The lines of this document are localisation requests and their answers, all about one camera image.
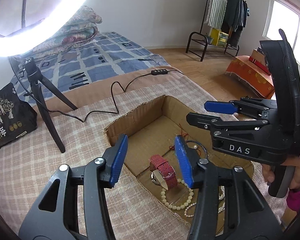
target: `pink sleeve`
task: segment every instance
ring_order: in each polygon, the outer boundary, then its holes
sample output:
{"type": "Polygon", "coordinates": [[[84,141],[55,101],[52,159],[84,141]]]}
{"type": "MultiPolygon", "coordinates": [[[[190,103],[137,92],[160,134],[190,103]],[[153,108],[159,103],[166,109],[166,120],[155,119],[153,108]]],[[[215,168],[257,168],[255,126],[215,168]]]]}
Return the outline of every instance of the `pink sleeve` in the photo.
{"type": "Polygon", "coordinates": [[[297,213],[300,211],[300,191],[289,191],[287,205],[291,210],[296,211],[297,213]]]}

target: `window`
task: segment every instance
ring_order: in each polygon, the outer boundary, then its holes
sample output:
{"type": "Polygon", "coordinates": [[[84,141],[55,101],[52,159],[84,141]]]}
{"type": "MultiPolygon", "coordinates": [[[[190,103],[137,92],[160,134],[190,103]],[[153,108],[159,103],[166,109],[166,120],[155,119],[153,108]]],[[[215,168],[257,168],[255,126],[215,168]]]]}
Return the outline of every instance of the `window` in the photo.
{"type": "Polygon", "coordinates": [[[278,0],[270,0],[263,36],[270,40],[282,40],[279,29],[284,30],[294,56],[300,64],[300,12],[278,0]]]}

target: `cardboard box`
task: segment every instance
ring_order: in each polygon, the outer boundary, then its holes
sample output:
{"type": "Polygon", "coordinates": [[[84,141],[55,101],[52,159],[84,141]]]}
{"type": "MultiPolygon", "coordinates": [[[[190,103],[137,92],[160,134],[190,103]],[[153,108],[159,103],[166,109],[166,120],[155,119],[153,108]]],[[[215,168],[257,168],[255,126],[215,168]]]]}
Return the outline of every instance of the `cardboard box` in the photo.
{"type": "Polygon", "coordinates": [[[258,52],[256,49],[253,50],[251,57],[253,57],[256,61],[260,62],[263,66],[266,66],[265,56],[258,52]]]}
{"type": "MultiPolygon", "coordinates": [[[[184,209],[180,211],[168,209],[161,202],[161,187],[155,185],[150,179],[150,162],[152,155],[159,154],[166,158],[176,171],[177,178],[182,178],[181,170],[174,151],[169,146],[174,145],[174,139],[181,133],[187,133],[189,140],[202,143],[209,152],[209,160],[215,165],[232,168],[235,165],[242,166],[250,177],[253,175],[253,165],[250,161],[225,155],[212,150],[210,132],[190,126],[186,121],[186,115],[193,112],[189,107],[171,96],[161,96],[148,103],[144,103],[125,116],[114,121],[106,128],[106,135],[111,145],[114,145],[118,136],[122,133],[129,137],[129,147],[124,164],[131,173],[143,185],[145,190],[158,199],[162,204],[162,212],[173,212],[186,223],[191,224],[192,218],[184,216],[184,209]]],[[[189,195],[188,189],[178,184],[177,187],[166,192],[166,199],[173,205],[180,206],[186,202],[189,195]]],[[[197,200],[198,190],[194,190],[191,203],[197,200]]],[[[194,213],[194,208],[189,209],[188,214],[194,213]]],[[[224,212],[219,214],[217,232],[220,232],[224,224],[224,212]]]]}

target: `blue checkered bedsheet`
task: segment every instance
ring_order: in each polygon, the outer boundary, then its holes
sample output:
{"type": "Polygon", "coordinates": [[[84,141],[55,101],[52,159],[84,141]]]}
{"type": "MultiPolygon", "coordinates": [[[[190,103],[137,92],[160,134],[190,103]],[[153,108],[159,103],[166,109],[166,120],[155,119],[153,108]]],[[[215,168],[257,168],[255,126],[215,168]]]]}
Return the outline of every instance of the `blue checkered bedsheet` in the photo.
{"type": "MultiPolygon", "coordinates": [[[[160,55],[152,54],[115,32],[101,33],[89,44],[46,57],[36,64],[42,74],[63,93],[109,77],[169,65],[160,55]]],[[[26,75],[21,80],[30,90],[26,75]]],[[[25,91],[16,77],[11,82],[21,100],[35,104],[31,97],[24,96],[25,91]]],[[[46,100],[54,96],[44,86],[42,93],[46,100]]]]}

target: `hanging clothes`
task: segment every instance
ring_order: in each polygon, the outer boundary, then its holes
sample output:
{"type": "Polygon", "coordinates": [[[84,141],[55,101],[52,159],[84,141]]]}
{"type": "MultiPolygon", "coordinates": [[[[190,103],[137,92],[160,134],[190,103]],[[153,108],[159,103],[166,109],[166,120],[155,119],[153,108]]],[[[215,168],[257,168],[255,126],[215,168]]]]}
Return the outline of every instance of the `hanging clothes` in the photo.
{"type": "Polygon", "coordinates": [[[227,0],[209,0],[205,22],[208,26],[220,29],[226,12],[227,0]]]}
{"type": "Polygon", "coordinates": [[[237,48],[242,30],[246,26],[249,8],[243,0],[228,0],[221,31],[229,33],[227,43],[237,48]]]}
{"type": "Polygon", "coordinates": [[[248,16],[248,5],[246,3],[246,1],[243,1],[243,27],[246,27],[246,23],[247,23],[247,16],[248,16]]]}
{"type": "Polygon", "coordinates": [[[240,0],[228,0],[223,21],[225,21],[228,24],[229,28],[233,27],[234,31],[235,31],[234,28],[237,26],[239,21],[239,15],[240,15],[240,0]]]}

